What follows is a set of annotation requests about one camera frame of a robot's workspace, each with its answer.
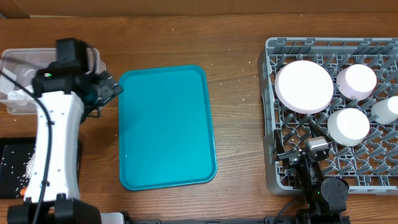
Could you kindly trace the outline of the nuts and rice pile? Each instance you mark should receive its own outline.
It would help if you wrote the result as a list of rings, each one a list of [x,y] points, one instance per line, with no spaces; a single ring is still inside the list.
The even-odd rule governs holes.
[[[26,163],[25,167],[25,174],[24,177],[26,179],[30,179],[32,177],[32,172],[33,172],[33,167],[34,167],[34,161],[35,161],[35,153],[33,153],[29,159],[29,161]]]

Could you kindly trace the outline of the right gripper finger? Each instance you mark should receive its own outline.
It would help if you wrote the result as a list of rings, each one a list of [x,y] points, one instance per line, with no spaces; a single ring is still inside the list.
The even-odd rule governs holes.
[[[274,157],[279,157],[280,154],[283,154],[284,151],[284,147],[282,144],[282,141],[280,139],[280,132],[278,130],[274,130],[273,132],[274,135]]]
[[[318,128],[314,121],[309,123],[312,138],[309,143],[326,143],[326,138],[324,137],[322,131]]]

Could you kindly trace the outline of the white bowl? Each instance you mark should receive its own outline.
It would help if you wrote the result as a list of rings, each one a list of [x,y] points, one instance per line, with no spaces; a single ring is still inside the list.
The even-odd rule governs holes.
[[[370,123],[360,110],[336,111],[328,118],[327,128],[332,139],[344,146],[356,146],[368,135]]]

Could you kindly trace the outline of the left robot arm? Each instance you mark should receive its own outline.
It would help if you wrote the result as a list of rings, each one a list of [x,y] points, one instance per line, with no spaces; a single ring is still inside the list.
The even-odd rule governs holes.
[[[8,223],[129,223],[124,212],[101,213],[80,200],[80,124],[123,90],[107,71],[89,65],[92,49],[82,40],[58,39],[56,60],[33,66],[37,72],[27,94],[37,110],[35,161],[24,203],[9,207]]]

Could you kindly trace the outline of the pink bowl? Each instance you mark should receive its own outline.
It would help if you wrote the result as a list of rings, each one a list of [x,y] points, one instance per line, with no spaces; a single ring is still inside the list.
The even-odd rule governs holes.
[[[351,100],[364,100],[372,92],[377,83],[374,71],[366,65],[355,64],[342,70],[336,83],[342,95]]]

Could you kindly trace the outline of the large pink plate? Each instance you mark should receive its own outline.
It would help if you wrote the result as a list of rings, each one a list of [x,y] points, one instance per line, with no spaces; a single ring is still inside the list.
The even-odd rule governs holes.
[[[291,62],[275,77],[275,92],[288,109],[301,114],[324,110],[333,96],[329,73],[319,64],[306,60]]]

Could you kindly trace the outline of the white napkin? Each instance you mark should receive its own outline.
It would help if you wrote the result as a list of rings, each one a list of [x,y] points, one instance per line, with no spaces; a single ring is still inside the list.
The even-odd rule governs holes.
[[[16,103],[20,103],[22,105],[33,100],[33,98],[29,94],[27,94],[23,89],[11,90],[7,94],[7,99],[15,101]]]

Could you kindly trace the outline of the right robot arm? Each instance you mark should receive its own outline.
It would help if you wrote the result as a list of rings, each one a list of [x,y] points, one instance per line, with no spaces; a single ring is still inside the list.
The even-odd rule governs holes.
[[[319,165],[329,157],[332,139],[323,133],[312,121],[312,138],[305,141],[305,147],[286,152],[278,131],[274,131],[274,161],[281,161],[283,168],[294,169],[307,201],[307,208],[299,209],[294,217],[283,213],[294,203],[286,204],[274,218],[274,223],[283,219],[289,223],[349,223],[349,217],[342,213],[346,210],[349,184],[337,177],[326,178]]]

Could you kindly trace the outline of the pale green cup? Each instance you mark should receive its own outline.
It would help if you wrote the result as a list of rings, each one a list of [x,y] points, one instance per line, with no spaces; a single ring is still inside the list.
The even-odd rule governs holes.
[[[380,102],[377,102],[371,108],[371,115],[377,115],[376,122],[380,124],[390,124],[397,119],[398,97],[392,96]]]

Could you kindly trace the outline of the orange carrot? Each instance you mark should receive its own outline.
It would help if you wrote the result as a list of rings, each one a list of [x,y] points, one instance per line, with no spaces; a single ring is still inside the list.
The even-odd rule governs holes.
[[[20,190],[20,196],[24,196],[25,195],[25,192],[26,192],[26,190],[27,190],[27,187],[24,187],[24,188],[22,188],[21,190]]]

